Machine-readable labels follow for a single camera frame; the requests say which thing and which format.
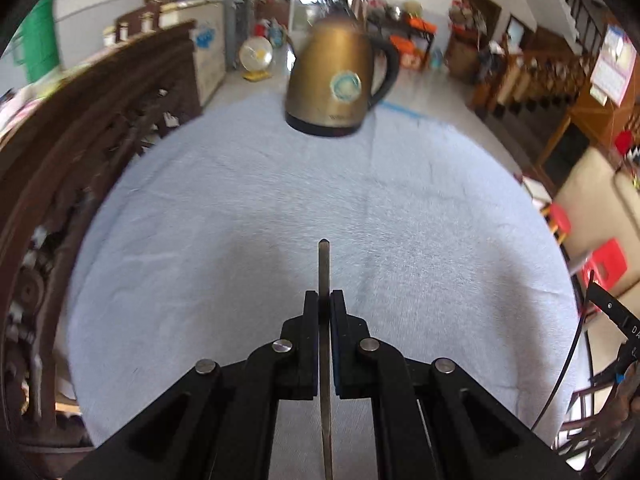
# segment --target yellow base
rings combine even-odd
[[[264,79],[268,79],[271,77],[271,72],[268,70],[258,70],[257,72],[246,72],[242,77],[244,77],[247,81],[256,82],[262,81]]]

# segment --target round table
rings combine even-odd
[[[332,288],[405,357],[461,365],[530,426],[577,314],[561,253],[516,180],[455,128],[378,107],[306,136],[260,95],[181,127],[130,165],[82,245],[69,361],[100,444],[203,357],[244,360]],[[570,369],[538,428],[551,442]],[[376,476],[370,404],[333,399],[336,478]],[[280,403],[273,478],[321,479],[318,402]]]

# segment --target metal screw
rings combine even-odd
[[[216,366],[218,366],[218,364],[211,359],[200,359],[196,363],[196,372],[200,375],[207,375],[215,370]]]
[[[456,364],[451,359],[442,358],[436,361],[436,370],[443,374],[450,374],[456,369]]]
[[[365,352],[375,352],[380,348],[380,341],[373,339],[372,337],[366,337],[360,342],[360,348]]]
[[[271,348],[278,354],[284,354],[293,348],[293,343],[288,339],[278,339],[271,343]]]

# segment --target beige sofa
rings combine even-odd
[[[616,171],[596,148],[588,148],[574,166],[555,201],[572,224],[564,242],[570,258],[617,238],[628,269],[610,292],[640,317],[640,194],[631,178]],[[603,314],[588,325],[593,371],[598,373],[618,354],[625,337]],[[596,397],[601,406],[606,394]]]

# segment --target blue strip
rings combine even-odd
[[[412,119],[426,119],[427,118],[426,115],[419,114],[417,112],[414,112],[413,110],[409,110],[409,108],[405,108],[405,107],[400,106],[400,105],[395,105],[393,103],[390,103],[389,101],[382,101],[380,103],[380,106],[382,106],[384,108],[389,108],[390,110],[393,110],[395,112],[400,112],[401,114],[407,115],[407,116],[411,117]]]

